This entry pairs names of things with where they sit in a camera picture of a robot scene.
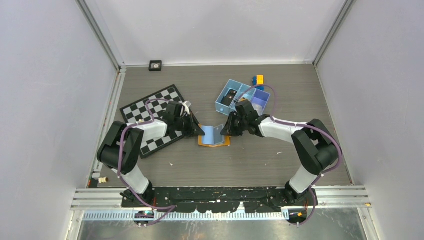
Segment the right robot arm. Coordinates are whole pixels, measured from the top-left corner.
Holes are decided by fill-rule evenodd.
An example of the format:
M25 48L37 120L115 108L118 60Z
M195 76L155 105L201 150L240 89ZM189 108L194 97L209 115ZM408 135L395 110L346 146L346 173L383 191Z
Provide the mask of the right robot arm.
M239 137L249 132L294 145L301 166L283 191L283 198L291 205L299 205L322 175L338 166L342 149L322 121L293 122L268 114L259 115L246 100L237 103L235 109L221 131L223 136Z

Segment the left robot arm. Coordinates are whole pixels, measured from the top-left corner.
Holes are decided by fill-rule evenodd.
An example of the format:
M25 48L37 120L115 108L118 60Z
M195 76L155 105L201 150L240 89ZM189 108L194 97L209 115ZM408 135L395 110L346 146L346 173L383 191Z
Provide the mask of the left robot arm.
M159 118L151 116L148 121L115 121L97 150L97 160L116 171L141 207L148 207L154 199L153 185L138 167L141 145L174 131L181 132L183 137L205 135L186 102L170 101Z

